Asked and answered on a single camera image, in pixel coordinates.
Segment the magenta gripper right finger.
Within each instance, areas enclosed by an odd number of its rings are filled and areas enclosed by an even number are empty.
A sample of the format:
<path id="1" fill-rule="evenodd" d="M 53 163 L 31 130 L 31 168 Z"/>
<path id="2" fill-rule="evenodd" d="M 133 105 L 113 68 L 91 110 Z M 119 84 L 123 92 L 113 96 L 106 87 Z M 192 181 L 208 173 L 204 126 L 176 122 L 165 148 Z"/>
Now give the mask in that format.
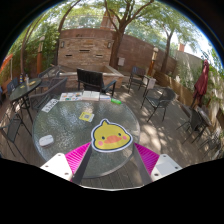
<path id="1" fill-rule="evenodd" d="M 182 167 L 167 154 L 157 154 L 137 143 L 135 143 L 135 147 L 146 171 L 152 178 L 163 178 L 182 169 Z"/>

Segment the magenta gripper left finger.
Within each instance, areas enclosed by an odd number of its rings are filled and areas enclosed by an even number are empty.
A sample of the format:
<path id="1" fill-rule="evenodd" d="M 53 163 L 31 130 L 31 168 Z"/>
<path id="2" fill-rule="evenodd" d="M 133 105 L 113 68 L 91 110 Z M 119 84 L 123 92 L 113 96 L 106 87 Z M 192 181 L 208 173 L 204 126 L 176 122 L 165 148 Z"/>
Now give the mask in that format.
<path id="1" fill-rule="evenodd" d="M 41 166 L 41 169 L 71 182 L 80 182 L 83 178 L 91 155 L 91 145 L 86 143 L 67 154 L 57 153 Z"/>

